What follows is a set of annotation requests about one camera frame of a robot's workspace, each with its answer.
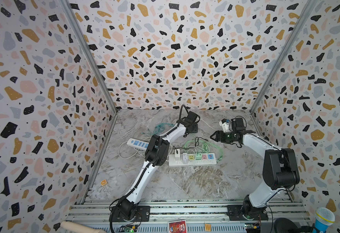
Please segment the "small white blue power strip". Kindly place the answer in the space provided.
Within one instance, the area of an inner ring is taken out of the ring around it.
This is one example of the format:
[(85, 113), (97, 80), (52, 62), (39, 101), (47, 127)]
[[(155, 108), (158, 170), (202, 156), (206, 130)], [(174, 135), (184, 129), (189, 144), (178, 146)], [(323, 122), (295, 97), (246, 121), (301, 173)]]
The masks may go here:
[(134, 138), (130, 138), (126, 144), (129, 147), (135, 148), (137, 150), (142, 150), (142, 151), (146, 151), (149, 145), (148, 142), (145, 142), (139, 139), (134, 139)]

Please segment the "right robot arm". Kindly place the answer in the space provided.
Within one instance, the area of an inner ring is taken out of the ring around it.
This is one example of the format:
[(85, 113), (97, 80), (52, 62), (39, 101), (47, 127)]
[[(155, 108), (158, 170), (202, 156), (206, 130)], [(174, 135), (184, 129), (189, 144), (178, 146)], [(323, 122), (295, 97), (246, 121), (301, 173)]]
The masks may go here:
[(238, 214), (247, 220), (262, 217), (268, 202), (280, 191), (295, 187), (300, 174), (294, 150), (276, 146), (252, 130), (235, 132), (216, 131), (210, 138), (215, 142), (245, 146), (264, 160), (263, 181), (244, 198)]

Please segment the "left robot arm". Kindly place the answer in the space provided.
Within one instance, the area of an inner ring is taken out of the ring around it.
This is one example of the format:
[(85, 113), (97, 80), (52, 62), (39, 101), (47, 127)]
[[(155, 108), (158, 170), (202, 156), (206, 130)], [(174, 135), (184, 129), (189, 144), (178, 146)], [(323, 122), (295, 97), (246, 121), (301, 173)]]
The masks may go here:
[(114, 207), (110, 207), (109, 223), (112, 226), (114, 217), (120, 217), (123, 221), (136, 219), (137, 207), (141, 201), (144, 190), (154, 173), (167, 160), (170, 145), (180, 137), (198, 132), (200, 116), (186, 109), (180, 108), (177, 122), (172, 128), (161, 135), (152, 135), (145, 151), (145, 161), (140, 173), (133, 182), (128, 192), (121, 198), (113, 201)]

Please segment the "large colourful power strip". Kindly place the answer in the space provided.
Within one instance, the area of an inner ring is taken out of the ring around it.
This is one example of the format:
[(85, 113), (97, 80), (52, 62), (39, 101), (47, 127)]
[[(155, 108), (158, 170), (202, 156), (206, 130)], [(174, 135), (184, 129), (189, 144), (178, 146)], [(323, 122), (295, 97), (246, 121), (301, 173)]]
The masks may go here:
[(196, 153), (188, 153), (188, 162), (184, 163), (181, 154), (181, 160), (176, 161), (174, 154), (169, 155), (169, 166), (170, 167), (202, 167), (202, 166), (213, 166), (217, 164), (217, 160), (214, 153), (201, 153), (202, 160), (195, 160)]

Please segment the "white square charger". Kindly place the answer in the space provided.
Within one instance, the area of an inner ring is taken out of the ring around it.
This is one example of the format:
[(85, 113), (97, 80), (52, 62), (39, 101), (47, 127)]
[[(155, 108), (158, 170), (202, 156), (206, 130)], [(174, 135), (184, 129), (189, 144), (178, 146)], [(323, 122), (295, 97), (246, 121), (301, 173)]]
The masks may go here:
[(181, 160), (181, 152), (180, 149), (175, 149), (174, 151), (174, 157), (176, 161), (180, 161)]

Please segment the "green charger plug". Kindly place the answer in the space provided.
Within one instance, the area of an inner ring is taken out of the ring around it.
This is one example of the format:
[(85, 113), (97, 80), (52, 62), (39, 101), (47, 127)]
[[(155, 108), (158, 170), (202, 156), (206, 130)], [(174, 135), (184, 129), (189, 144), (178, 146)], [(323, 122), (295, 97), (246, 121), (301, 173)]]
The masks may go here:
[(201, 153), (197, 153), (196, 154), (196, 157), (195, 157), (195, 160), (202, 160), (202, 154)]

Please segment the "white rectangular charger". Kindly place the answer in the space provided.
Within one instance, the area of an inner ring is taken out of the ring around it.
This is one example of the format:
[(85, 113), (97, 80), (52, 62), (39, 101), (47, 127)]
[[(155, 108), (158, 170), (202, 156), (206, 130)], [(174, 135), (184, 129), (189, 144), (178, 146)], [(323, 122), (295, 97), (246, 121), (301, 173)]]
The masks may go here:
[(183, 153), (182, 154), (182, 158), (183, 158), (183, 162), (187, 163), (188, 162), (188, 154), (187, 153)]

